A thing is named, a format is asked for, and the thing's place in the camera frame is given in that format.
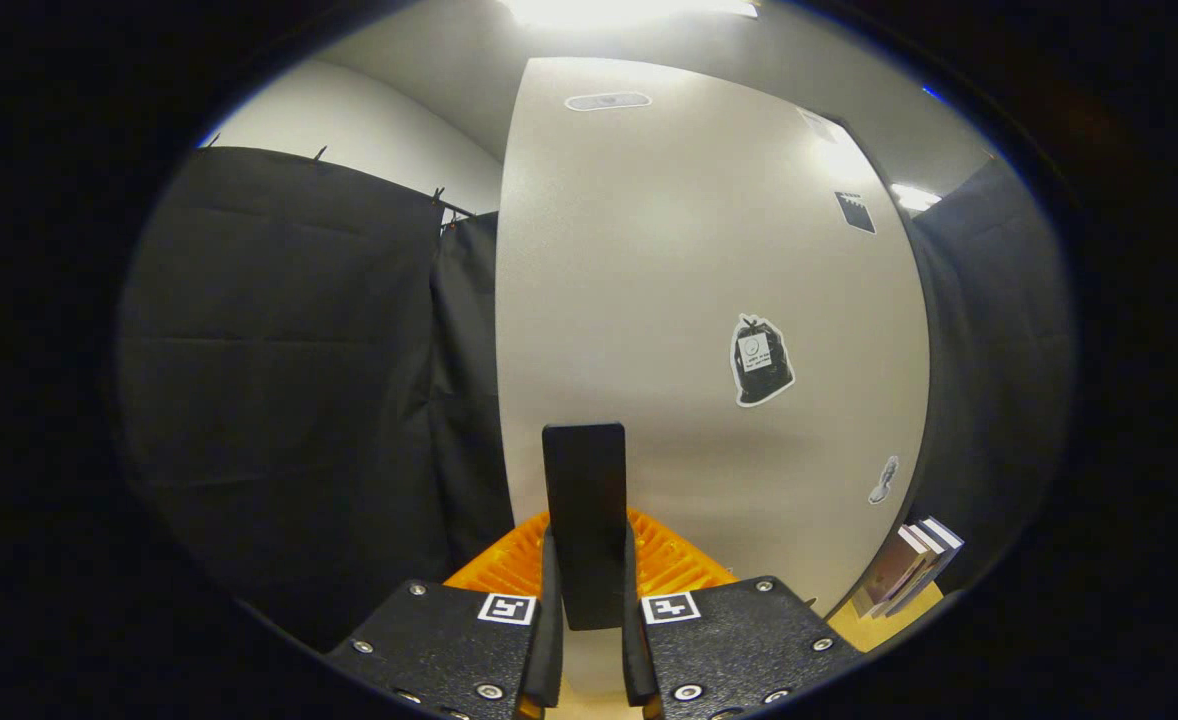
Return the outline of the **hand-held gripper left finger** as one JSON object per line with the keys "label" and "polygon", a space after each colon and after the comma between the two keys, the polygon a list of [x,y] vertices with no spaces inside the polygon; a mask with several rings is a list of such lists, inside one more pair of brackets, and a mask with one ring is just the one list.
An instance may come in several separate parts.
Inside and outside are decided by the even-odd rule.
{"label": "hand-held gripper left finger", "polygon": [[446,582],[408,580],[327,653],[330,667],[406,719],[543,719],[560,701],[562,659],[547,511]]}

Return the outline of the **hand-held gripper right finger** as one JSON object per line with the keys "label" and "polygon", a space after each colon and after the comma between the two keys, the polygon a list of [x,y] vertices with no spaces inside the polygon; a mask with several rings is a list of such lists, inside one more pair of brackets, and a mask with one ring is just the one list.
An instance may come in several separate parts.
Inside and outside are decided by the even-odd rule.
{"label": "hand-held gripper right finger", "polygon": [[647,719],[767,719],[862,661],[780,577],[740,580],[627,511],[622,665]]}

